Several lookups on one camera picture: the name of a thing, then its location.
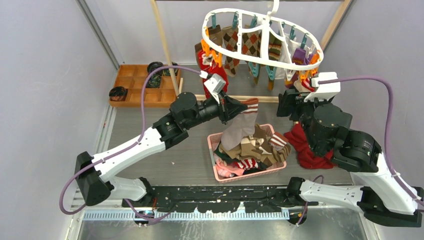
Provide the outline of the grey beige sock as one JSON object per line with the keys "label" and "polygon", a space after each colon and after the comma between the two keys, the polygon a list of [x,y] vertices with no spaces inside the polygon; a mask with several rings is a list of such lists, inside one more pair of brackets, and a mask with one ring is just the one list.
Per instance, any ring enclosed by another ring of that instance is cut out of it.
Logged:
{"label": "grey beige sock", "polygon": [[247,109],[238,114],[221,135],[221,144],[225,150],[231,150],[241,143],[246,136],[255,133],[256,119],[259,111],[259,99],[250,98],[241,103],[247,105]]}

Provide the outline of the maroon purple orange striped sock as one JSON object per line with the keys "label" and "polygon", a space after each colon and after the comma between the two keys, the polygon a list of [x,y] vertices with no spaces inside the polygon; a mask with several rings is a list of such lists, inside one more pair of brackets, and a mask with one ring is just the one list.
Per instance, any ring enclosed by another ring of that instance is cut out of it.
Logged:
{"label": "maroon purple orange striped sock", "polygon": [[[309,53],[308,50],[304,48],[297,48],[294,51],[294,54],[292,56],[292,63],[295,63],[296,65],[309,65],[310,61],[313,57],[312,53]],[[299,78],[299,72],[297,70],[291,70],[286,75],[285,80],[285,86],[290,89],[293,88],[293,85],[295,81],[297,81]]]}

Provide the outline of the white plastic clip hanger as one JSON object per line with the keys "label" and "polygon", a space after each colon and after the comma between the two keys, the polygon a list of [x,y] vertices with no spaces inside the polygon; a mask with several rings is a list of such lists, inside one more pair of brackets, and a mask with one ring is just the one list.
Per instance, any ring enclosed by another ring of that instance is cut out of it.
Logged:
{"label": "white plastic clip hanger", "polygon": [[[314,77],[324,59],[324,51],[311,32],[275,16],[279,5],[278,0],[273,1],[265,14],[228,7],[210,11],[202,24],[202,50],[220,66],[222,57],[245,61],[254,76],[260,67],[265,67],[270,82],[280,75],[287,84],[292,83],[294,75],[302,81]],[[223,44],[212,40],[208,25],[215,26],[219,14],[233,15]]]}

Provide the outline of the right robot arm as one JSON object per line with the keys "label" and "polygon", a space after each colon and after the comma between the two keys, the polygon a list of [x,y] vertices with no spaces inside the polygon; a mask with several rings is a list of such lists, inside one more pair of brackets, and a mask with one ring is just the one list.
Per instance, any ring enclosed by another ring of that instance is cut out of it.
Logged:
{"label": "right robot arm", "polygon": [[287,89],[278,96],[278,117],[298,121],[307,148],[363,181],[359,186],[333,186],[292,177],[285,191],[291,205],[322,202],[361,213],[386,227],[419,228],[423,214],[416,201],[389,171],[380,144],[368,133],[350,128],[352,115],[331,100],[307,99],[307,93]]}

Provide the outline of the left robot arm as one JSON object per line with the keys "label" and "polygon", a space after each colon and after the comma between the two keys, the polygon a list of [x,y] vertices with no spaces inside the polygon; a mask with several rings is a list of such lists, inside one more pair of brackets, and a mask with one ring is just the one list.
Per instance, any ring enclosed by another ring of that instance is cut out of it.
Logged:
{"label": "left robot arm", "polygon": [[191,92],[181,93],[170,105],[169,113],[141,135],[105,152],[90,155],[85,151],[77,156],[75,171],[87,167],[76,177],[85,205],[95,206],[109,198],[120,198],[148,207],[154,197],[147,180],[118,177],[119,172],[179,144],[188,138],[188,130],[193,127],[214,118],[225,124],[247,109],[246,101],[240,102],[223,91],[218,99],[205,101],[197,101]]}

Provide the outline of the wooden clothes rack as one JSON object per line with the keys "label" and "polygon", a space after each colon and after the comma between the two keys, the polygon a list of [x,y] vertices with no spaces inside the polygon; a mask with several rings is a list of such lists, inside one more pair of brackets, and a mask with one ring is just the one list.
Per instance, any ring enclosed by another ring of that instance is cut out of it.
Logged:
{"label": "wooden clothes rack", "polygon": [[[322,60],[324,59],[324,48],[327,47],[330,38],[334,35],[336,31],[336,27],[340,24],[342,18],[346,15],[347,10],[349,10],[349,7],[352,5],[352,0],[343,0],[341,1],[339,8],[337,9],[336,13],[334,14],[330,25],[327,28],[327,31],[325,32],[321,43],[318,42],[315,36],[305,28],[301,27],[298,24],[295,24],[291,21],[288,21],[286,19],[278,18],[273,15],[278,11],[280,1],[279,0],[273,0],[272,4],[272,10],[268,11],[266,14],[261,14],[257,12],[252,12],[244,9],[238,9],[238,8],[217,8],[214,10],[211,10],[208,12],[204,18],[204,22],[202,24],[202,49],[205,51],[207,55],[212,54],[214,57],[214,61],[219,64],[219,66],[222,65],[222,55],[225,55],[226,57],[230,57],[233,59],[238,59],[242,61],[248,61],[249,64],[256,63],[256,67],[259,67],[260,65],[266,65],[274,67],[273,70],[276,70],[276,68],[282,68],[290,71],[309,71],[313,70],[314,68],[318,68],[318,66],[321,64]],[[156,0],[150,0],[151,7],[155,16],[155,20],[157,23],[157,27],[160,33],[161,41],[162,41],[162,47],[165,53],[165,56],[168,60],[168,65],[165,65],[163,67],[159,67],[155,70],[153,70],[145,79],[144,85],[141,90],[141,111],[144,119],[144,92],[146,85],[150,78],[156,73],[161,70],[165,69],[182,69],[187,70],[193,73],[197,73],[200,78],[205,78],[207,81],[204,83],[204,86],[207,87],[207,89],[210,91],[210,95],[213,99],[217,102],[218,105],[228,105],[230,104],[230,100],[236,100],[238,102],[242,101],[242,96],[228,96],[224,91],[222,90],[224,87],[224,80],[219,79],[218,77],[215,77],[213,75],[210,75],[209,73],[205,71],[196,71],[191,68],[183,67],[181,65],[172,65],[172,61],[169,57],[169,51],[168,51],[168,45],[166,43],[166,36],[165,31],[163,30],[162,26],[162,20],[160,17],[159,9],[157,7]],[[238,29],[238,39],[237,39],[237,51],[230,51],[225,49],[222,46],[219,46],[215,44],[212,40],[209,38],[209,27],[207,26],[209,21],[213,21],[215,19],[216,14],[223,14],[223,13],[234,13],[233,17],[233,27]],[[256,19],[258,21],[258,24],[255,27],[250,28],[243,28],[243,16],[251,16],[252,19]],[[275,33],[275,31],[271,28],[271,22],[279,23],[279,30],[281,35],[278,35]],[[289,25],[292,26],[293,29],[297,29],[301,32],[303,32],[305,35],[309,36],[309,38],[312,41],[313,46],[315,47],[316,52],[319,54],[319,58],[316,63],[310,64],[310,65],[296,65],[295,63],[292,63],[291,61],[291,55],[289,54],[288,50],[288,44],[286,41],[285,33],[283,25]],[[242,53],[242,35],[247,33],[252,33],[255,31],[261,31],[262,32],[262,38],[261,38],[261,49],[260,49],[260,57],[257,56],[250,56]],[[284,47],[286,51],[286,55],[288,59],[288,62],[280,62],[276,60],[270,60],[268,57],[269,50],[268,50],[268,41],[269,41],[269,34],[272,34],[275,38],[282,41],[282,46]]]}

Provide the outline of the red cloth on table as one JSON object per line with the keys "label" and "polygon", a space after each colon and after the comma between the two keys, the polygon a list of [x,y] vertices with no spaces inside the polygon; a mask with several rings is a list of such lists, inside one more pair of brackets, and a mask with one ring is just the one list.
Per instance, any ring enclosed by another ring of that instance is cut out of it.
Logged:
{"label": "red cloth on table", "polygon": [[315,155],[308,145],[306,135],[299,123],[283,134],[288,142],[294,147],[297,160],[301,167],[305,169],[332,169],[336,165],[331,162],[333,151],[328,152],[324,157]]}

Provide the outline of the pink plastic basket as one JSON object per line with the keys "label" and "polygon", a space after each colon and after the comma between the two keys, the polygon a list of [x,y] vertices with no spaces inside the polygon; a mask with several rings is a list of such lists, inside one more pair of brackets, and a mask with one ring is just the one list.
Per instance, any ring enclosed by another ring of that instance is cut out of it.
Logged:
{"label": "pink plastic basket", "polygon": [[[275,133],[274,128],[270,124],[262,124],[260,127],[266,131],[269,142],[269,139],[273,133]],[[215,179],[219,183],[228,183],[275,173],[287,166],[287,160],[285,162],[276,162],[271,166],[266,166],[264,163],[255,161],[252,158],[244,159],[241,161],[235,160],[231,162],[222,160],[220,153],[218,152],[218,146],[221,143],[221,137],[221,132],[211,134],[207,137],[212,162],[212,170],[214,172]]]}

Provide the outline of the argyle sock in basket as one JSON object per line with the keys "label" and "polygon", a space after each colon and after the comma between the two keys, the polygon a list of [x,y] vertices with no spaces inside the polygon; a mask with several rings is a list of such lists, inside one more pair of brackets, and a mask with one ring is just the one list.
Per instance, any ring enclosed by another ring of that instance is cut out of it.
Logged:
{"label": "argyle sock in basket", "polygon": [[275,158],[273,149],[268,142],[267,132],[259,124],[256,124],[254,129],[253,135],[243,137],[241,142],[230,150],[225,149],[220,142],[217,147],[220,158],[228,163],[253,159],[268,167],[277,163],[278,159]]}

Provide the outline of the red hanging sock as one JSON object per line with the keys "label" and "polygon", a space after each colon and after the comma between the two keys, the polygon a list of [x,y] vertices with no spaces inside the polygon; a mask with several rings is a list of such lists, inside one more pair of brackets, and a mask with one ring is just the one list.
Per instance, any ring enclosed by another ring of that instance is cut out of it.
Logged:
{"label": "red hanging sock", "polygon": [[[197,53],[197,60],[198,60],[197,63],[198,63],[198,66],[199,66],[200,70],[201,71],[204,71],[204,72],[208,72],[209,71],[209,68],[211,67],[210,63],[213,62],[212,55],[211,54],[210,55],[207,55],[205,53],[205,51],[201,49]],[[206,80],[207,80],[206,78],[202,78],[202,87],[203,87],[203,91],[204,91],[205,97],[208,99],[211,95],[210,95],[210,92],[208,91],[208,89],[204,85],[204,82]]]}
{"label": "red hanging sock", "polygon": [[211,66],[208,69],[208,73],[209,74],[218,74],[220,77],[223,78],[223,80],[225,81],[225,85],[224,85],[224,87],[223,87],[222,90],[225,93],[227,93],[229,81],[228,81],[227,73],[225,72],[224,67],[222,65],[220,66],[218,63],[216,63],[215,61],[213,61],[211,63]]}

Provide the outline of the brown striped sock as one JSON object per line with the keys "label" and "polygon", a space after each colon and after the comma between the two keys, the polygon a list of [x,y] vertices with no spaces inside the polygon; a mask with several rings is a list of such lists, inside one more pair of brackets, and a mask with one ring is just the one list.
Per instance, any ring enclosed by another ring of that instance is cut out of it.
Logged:
{"label": "brown striped sock", "polygon": [[291,152],[291,146],[285,145],[283,147],[279,147],[277,145],[271,146],[272,155],[275,159],[276,163],[283,163],[287,160],[290,152]]}

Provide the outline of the white hanging sock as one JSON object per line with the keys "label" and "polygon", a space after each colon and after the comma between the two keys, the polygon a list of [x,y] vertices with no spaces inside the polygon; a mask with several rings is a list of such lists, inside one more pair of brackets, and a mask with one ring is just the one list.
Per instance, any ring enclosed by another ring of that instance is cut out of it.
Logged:
{"label": "white hanging sock", "polygon": [[[285,35],[284,37],[285,37],[285,41],[282,41],[282,44],[281,44],[281,53],[279,57],[279,62],[292,63],[292,57],[297,48],[303,48],[309,51],[310,53],[310,48],[306,46],[306,44],[296,41],[296,37],[294,38],[294,40],[290,39],[290,37],[287,35]],[[289,71],[295,71],[295,70],[277,67],[275,80],[286,80],[287,73]]]}

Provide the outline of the green striped hanging sock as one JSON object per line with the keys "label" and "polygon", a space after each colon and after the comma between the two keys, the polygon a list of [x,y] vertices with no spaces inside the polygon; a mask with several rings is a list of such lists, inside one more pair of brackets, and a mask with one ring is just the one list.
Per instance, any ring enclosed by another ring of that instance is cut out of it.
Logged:
{"label": "green striped hanging sock", "polygon": [[[268,39],[268,58],[272,61],[279,61],[280,54],[282,50],[282,41],[277,39],[272,33],[269,34]],[[277,68],[274,66],[264,66],[266,73],[268,75],[268,85],[267,88],[269,91],[274,89],[274,80],[276,77]]]}

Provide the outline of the argyle hanging sock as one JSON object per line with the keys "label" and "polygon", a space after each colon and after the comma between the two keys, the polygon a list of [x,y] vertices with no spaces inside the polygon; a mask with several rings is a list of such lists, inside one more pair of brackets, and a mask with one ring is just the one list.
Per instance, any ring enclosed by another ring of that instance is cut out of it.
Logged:
{"label": "argyle hanging sock", "polygon": [[260,56],[261,31],[244,32],[241,34],[241,53],[247,56]]}
{"label": "argyle hanging sock", "polygon": [[[238,50],[238,28],[227,26],[222,29],[223,43],[226,50],[231,52],[237,52]],[[234,77],[237,72],[239,59],[226,56],[224,62],[224,70],[230,77]]]}

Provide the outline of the rolled dark green sock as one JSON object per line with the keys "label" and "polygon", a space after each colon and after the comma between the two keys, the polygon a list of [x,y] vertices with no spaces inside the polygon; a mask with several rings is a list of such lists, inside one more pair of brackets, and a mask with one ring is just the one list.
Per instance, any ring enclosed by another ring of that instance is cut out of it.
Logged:
{"label": "rolled dark green sock", "polygon": [[162,75],[166,76],[166,77],[170,77],[171,76],[171,70],[174,72],[174,75],[177,76],[178,75],[178,68],[166,68],[162,71]]}

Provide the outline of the rolled dark sock centre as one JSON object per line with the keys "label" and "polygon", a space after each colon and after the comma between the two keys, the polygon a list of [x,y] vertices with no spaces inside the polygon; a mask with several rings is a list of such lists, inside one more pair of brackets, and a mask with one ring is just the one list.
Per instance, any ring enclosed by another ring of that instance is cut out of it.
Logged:
{"label": "rolled dark sock centre", "polygon": [[146,88],[158,89],[161,86],[162,76],[159,74],[152,75],[146,84]]}

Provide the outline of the orange wooden compartment tray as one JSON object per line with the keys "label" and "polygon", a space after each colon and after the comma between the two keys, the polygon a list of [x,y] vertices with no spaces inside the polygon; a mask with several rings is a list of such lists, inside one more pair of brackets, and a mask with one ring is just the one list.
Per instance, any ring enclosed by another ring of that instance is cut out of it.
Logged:
{"label": "orange wooden compartment tray", "polygon": [[139,108],[141,99],[144,100],[146,108],[168,108],[176,100],[176,93],[171,76],[163,76],[163,70],[158,71],[161,75],[160,88],[142,87],[149,75],[147,67],[149,64],[123,64],[120,66],[114,86],[122,86],[128,89],[125,101],[110,101],[109,104],[116,108]]}

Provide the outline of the rolled dark sock left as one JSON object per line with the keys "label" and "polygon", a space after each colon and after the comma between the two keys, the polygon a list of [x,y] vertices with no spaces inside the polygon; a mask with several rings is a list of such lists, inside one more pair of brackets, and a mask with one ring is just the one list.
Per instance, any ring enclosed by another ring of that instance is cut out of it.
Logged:
{"label": "rolled dark sock left", "polygon": [[116,86],[112,88],[109,93],[109,100],[113,102],[123,102],[126,100],[128,89],[123,86]]}

